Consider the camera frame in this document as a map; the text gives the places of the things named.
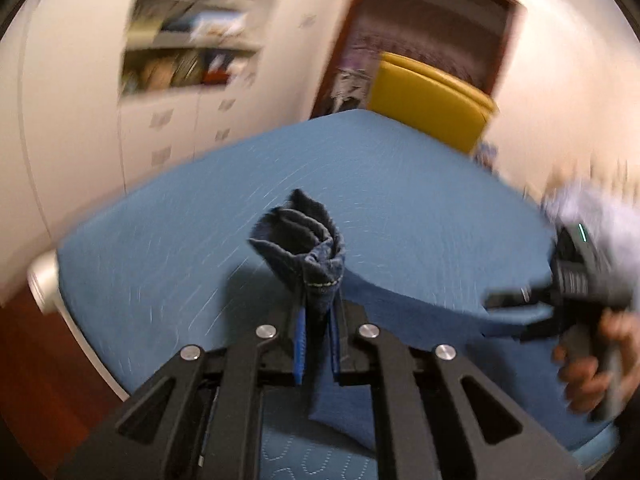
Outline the brown lace curtain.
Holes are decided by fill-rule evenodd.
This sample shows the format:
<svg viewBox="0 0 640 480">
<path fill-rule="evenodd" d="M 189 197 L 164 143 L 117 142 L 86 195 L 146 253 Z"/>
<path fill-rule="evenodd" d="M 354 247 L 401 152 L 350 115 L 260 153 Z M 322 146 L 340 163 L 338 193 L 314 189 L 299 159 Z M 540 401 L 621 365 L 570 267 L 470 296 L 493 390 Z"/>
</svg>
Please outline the brown lace curtain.
<svg viewBox="0 0 640 480">
<path fill-rule="evenodd" d="M 412 58 L 488 92 L 500 42 L 498 32 L 424 0 L 362 0 L 314 114 L 363 108 L 383 52 Z"/>
</svg>

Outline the grey star-pattern duvet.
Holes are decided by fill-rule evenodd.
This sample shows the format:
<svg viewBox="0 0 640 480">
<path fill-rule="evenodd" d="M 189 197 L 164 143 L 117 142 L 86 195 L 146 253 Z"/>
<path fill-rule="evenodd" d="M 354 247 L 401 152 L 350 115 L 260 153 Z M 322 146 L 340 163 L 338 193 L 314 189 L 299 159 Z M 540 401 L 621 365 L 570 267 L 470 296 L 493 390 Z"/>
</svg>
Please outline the grey star-pattern duvet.
<svg viewBox="0 0 640 480">
<path fill-rule="evenodd" d="M 639 209 L 606 194 L 586 180 L 570 181 L 542 199 L 542 210 L 555 223 L 581 223 L 602 249 L 616 274 L 634 286 L 639 310 Z"/>
</svg>

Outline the blue quilted bed mattress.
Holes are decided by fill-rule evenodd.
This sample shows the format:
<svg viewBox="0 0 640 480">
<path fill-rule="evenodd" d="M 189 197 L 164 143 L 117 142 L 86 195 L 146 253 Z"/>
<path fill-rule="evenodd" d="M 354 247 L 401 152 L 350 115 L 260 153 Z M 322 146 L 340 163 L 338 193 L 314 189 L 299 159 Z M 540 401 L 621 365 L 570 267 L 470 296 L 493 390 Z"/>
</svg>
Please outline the blue quilted bed mattress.
<svg viewBox="0 0 640 480">
<path fill-rule="evenodd" d="M 564 406 L 550 341 L 469 335 L 495 288 L 544 280 L 554 229 L 466 156 L 365 110 L 317 118 L 162 174 L 58 248 L 75 324 L 139 388 L 186 344 L 217 349 L 294 292 L 341 290 L 407 344 L 451 344 L 585 468 L 615 429 Z"/>
</svg>

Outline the cream wardrobe shelf unit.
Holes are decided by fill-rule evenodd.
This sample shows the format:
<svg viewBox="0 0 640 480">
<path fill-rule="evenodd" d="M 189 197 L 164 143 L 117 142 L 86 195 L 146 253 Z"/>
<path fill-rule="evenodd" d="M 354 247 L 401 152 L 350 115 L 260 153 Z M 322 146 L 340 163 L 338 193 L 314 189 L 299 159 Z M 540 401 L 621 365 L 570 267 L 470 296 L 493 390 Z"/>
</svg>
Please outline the cream wardrobe shelf unit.
<svg viewBox="0 0 640 480">
<path fill-rule="evenodd" d="M 352 0 L 1 0 L 1 297 L 81 218 L 311 112 Z"/>
</svg>

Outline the dark blue denim jeans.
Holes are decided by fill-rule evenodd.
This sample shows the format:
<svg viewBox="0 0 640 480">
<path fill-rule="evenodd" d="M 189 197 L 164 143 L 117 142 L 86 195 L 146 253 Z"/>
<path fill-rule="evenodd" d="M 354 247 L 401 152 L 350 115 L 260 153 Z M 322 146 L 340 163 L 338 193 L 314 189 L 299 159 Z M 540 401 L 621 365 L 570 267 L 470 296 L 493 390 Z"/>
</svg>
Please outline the dark blue denim jeans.
<svg viewBox="0 0 640 480">
<path fill-rule="evenodd" d="M 283 206 L 264 214 L 248 241 L 282 284 L 303 298 L 305 374 L 312 381 L 309 417 L 314 422 L 369 450 L 375 447 L 370 390 L 337 385 L 331 368 L 329 310 L 352 301 L 363 306 L 370 322 L 409 347 L 450 344 L 459 350 L 571 451 L 608 426 L 567 411 L 549 359 L 551 341 L 520 344 L 486 337 L 483 330 L 491 323 L 482 318 L 396 294 L 349 271 L 343 235 L 326 207 L 303 191 L 293 191 Z"/>
</svg>

